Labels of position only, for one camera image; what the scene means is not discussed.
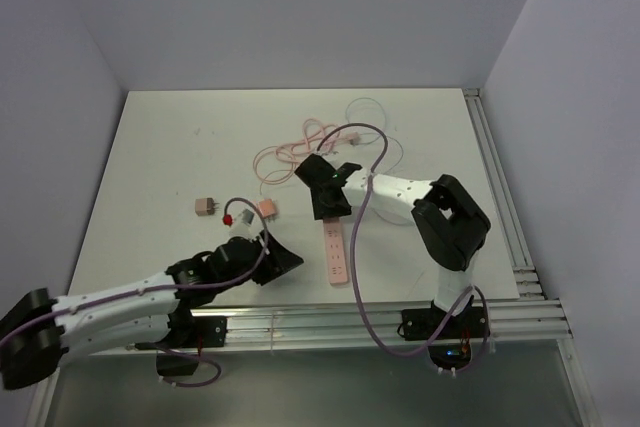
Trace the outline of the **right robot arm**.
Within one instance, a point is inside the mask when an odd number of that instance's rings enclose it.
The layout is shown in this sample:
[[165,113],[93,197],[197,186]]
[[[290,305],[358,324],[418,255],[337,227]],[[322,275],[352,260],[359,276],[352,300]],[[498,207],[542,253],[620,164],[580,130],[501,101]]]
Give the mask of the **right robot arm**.
[[378,174],[359,164],[333,167],[312,154],[294,171],[310,189],[316,220],[340,218],[357,210],[349,245],[349,263],[355,265],[356,242],[369,207],[396,215],[416,226],[428,254],[440,266],[433,306],[433,325],[452,337],[468,321],[472,301],[474,258],[484,246],[491,222],[454,176],[411,180]]

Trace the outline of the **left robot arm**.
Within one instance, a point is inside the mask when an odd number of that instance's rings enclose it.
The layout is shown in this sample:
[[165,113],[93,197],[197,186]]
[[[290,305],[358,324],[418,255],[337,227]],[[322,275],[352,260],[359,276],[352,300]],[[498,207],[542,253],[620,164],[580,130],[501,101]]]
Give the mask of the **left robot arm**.
[[192,347],[193,310],[251,281],[263,286],[304,260],[267,232],[230,238],[132,284],[53,298],[25,294],[1,320],[1,381],[15,391],[52,375],[63,362],[127,344]]

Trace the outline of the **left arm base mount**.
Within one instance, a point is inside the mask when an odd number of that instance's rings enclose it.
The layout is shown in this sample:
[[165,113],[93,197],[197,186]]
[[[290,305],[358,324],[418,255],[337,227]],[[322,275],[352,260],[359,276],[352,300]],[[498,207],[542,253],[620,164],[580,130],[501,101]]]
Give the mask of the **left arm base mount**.
[[[222,376],[218,362],[204,354],[206,348],[220,348],[225,344],[227,318],[193,317],[190,311],[168,316],[168,333],[159,341],[135,343],[138,351],[156,352],[156,373],[160,380],[181,388],[204,387],[216,382]],[[207,380],[191,381],[199,367],[213,369],[213,376]]]

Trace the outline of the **orange pink charger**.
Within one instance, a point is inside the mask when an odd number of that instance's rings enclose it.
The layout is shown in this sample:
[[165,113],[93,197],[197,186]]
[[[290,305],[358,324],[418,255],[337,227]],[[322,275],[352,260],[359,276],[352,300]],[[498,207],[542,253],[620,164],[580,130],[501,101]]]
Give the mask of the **orange pink charger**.
[[270,198],[258,201],[256,207],[266,221],[272,221],[278,216],[276,203]]

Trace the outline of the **pink power strip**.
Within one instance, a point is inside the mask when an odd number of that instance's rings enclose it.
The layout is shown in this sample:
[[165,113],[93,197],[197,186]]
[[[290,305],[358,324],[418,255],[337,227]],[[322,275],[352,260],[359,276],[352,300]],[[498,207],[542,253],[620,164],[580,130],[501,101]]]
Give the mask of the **pink power strip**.
[[349,281],[349,277],[340,219],[324,219],[323,232],[329,284],[344,285]]

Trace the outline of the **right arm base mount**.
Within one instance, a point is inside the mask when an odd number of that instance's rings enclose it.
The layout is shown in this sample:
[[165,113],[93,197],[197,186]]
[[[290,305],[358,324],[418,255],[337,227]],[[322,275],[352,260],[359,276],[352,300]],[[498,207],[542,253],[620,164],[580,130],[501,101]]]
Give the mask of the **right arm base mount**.
[[[401,323],[396,333],[405,341],[427,340],[445,317],[445,312],[435,307],[405,309],[401,311]],[[481,307],[466,307],[459,316],[451,317],[437,341],[428,348],[430,360],[442,369],[461,369],[473,358],[471,342],[479,340],[486,347],[491,335],[487,315]]]

